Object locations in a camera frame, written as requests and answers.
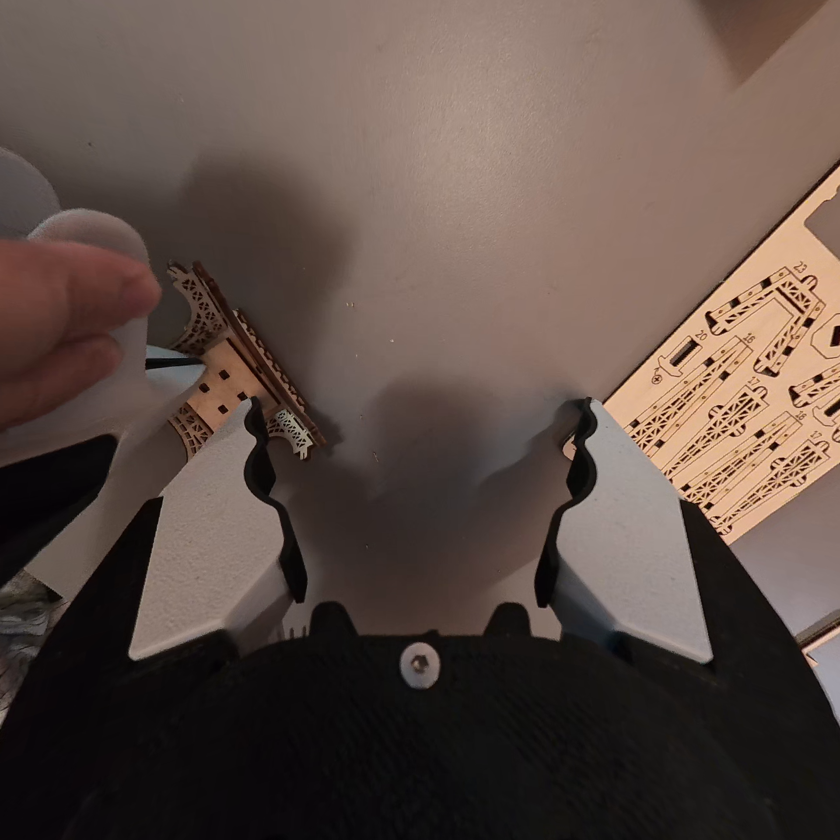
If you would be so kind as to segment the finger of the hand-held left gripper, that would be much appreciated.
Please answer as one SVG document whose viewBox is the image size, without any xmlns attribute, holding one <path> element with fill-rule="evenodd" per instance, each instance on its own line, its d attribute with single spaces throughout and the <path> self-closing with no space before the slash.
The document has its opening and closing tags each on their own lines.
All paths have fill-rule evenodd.
<svg viewBox="0 0 840 840">
<path fill-rule="evenodd" d="M 203 378 L 204 364 L 168 364 L 145 369 L 123 365 L 125 437 L 148 437 L 165 425 Z"/>
<path fill-rule="evenodd" d="M 145 243 L 133 227 L 120 218 L 89 209 L 70 209 L 47 218 L 28 240 L 91 245 L 149 264 Z M 100 435 L 114 436 L 118 442 L 128 437 L 134 443 L 149 433 L 163 413 L 165 395 L 144 369 L 147 334 L 146 318 L 112 331 L 122 351 L 117 370 L 51 413 L 2 432 L 1 466 Z"/>
</svg>

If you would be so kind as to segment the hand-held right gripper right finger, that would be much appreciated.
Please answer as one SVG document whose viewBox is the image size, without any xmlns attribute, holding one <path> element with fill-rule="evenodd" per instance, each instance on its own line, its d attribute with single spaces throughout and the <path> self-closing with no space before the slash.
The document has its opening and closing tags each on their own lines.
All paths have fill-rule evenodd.
<svg viewBox="0 0 840 840">
<path fill-rule="evenodd" d="M 712 660 L 679 493 L 603 404 L 580 401 L 570 499 L 553 514 L 534 576 L 562 631 L 619 634 L 699 664 Z"/>
</svg>

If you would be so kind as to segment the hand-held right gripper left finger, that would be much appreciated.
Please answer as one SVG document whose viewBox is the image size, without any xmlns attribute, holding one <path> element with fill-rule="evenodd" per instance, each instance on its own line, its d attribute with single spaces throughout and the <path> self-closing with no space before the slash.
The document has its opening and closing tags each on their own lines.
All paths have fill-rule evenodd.
<svg viewBox="0 0 840 840">
<path fill-rule="evenodd" d="M 261 405 L 247 399 L 164 488 L 129 646 L 133 661 L 225 633 L 241 655 L 294 637 L 308 574 L 276 474 Z"/>
</svg>

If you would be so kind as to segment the wooden tower base model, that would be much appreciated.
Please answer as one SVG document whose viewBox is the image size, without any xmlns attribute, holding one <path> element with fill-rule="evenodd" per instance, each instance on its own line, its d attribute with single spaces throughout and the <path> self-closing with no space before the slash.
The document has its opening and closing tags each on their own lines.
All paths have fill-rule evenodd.
<svg viewBox="0 0 840 840">
<path fill-rule="evenodd" d="M 171 261 L 167 273 L 191 309 L 191 320 L 172 349 L 205 367 L 194 391 L 170 418 L 187 458 L 197 454 L 241 402 L 253 397 L 261 404 L 269 437 L 286 440 L 300 460 L 326 447 L 289 374 L 201 263 L 186 268 Z"/>
</svg>

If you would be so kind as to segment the grey desk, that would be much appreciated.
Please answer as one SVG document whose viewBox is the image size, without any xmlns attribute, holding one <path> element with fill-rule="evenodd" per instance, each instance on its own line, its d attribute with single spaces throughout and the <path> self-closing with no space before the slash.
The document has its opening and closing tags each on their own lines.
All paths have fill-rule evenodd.
<svg viewBox="0 0 840 840">
<path fill-rule="evenodd" d="M 200 260 L 330 442 L 311 603 L 462 633 L 608 396 L 838 159 L 838 2 L 2 2 L 2 146 Z"/>
</svg>

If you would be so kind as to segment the person's left hand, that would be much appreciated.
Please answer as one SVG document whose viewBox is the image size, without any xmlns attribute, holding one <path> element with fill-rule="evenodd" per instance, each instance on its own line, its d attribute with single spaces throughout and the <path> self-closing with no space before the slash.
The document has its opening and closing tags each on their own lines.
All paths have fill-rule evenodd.
<svg viewBox="0 0 840 840">
<path fill-rule="evenodd" d="M 2 241 L 1 428 L 34 421 L 117 370 L 112 332 L 161 300 L 152 271 L 89 245 Z"/>
</svg>

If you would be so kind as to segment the wooden sheet with tower parts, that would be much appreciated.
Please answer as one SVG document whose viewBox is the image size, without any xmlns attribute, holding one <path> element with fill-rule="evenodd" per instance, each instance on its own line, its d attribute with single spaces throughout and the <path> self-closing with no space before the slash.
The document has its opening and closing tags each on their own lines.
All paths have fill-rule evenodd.
<svg viewBox="0 0 840 840">
<path fill-rule="evenodd" d="M 839 463 L 835 166 L 604 402 L 734 543 Z"/>
</svg>

